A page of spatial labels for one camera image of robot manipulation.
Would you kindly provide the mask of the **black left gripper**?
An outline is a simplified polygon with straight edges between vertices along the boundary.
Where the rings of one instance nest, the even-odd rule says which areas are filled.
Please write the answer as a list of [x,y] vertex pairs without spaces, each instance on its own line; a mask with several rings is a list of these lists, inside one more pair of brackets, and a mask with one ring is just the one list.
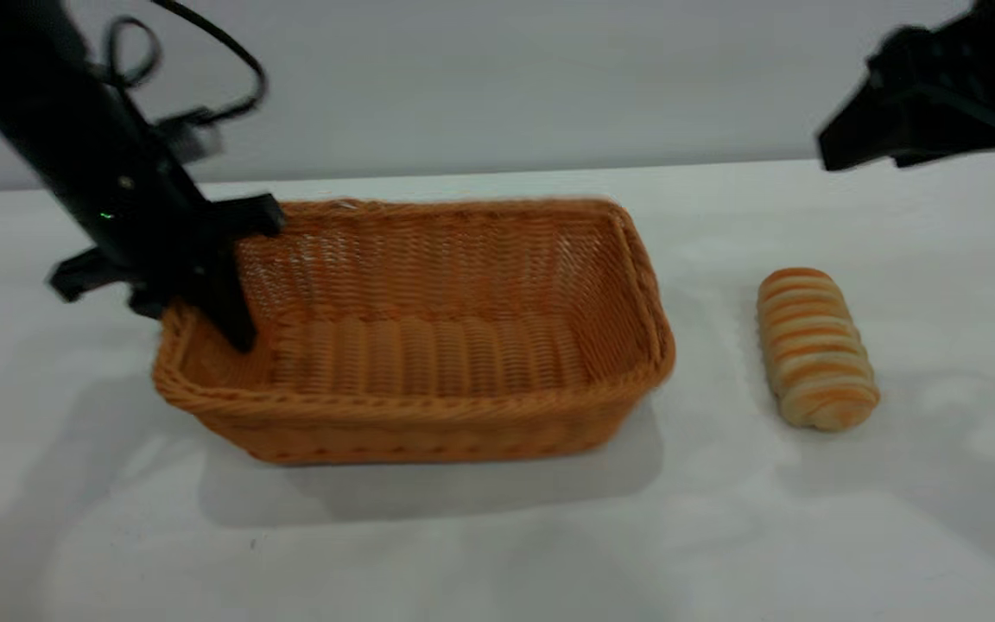
[[236,265],[238,240],[279,235],[272,194],[207,200],[181,167],[56,164],[48,188],[91,238],[87,251],[56,265],[50,286],[66,301],[115,282],[130,285],[128,308],[161,319],[187,300],[240,352],[257,328]]

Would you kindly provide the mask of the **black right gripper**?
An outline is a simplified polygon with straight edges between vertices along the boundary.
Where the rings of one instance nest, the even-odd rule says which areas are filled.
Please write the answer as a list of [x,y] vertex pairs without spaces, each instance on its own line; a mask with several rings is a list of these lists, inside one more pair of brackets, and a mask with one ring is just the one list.
[[901,27],[867,67],[869,85],[817,135],[827,172],[995,152],[995,1],[933,30]]

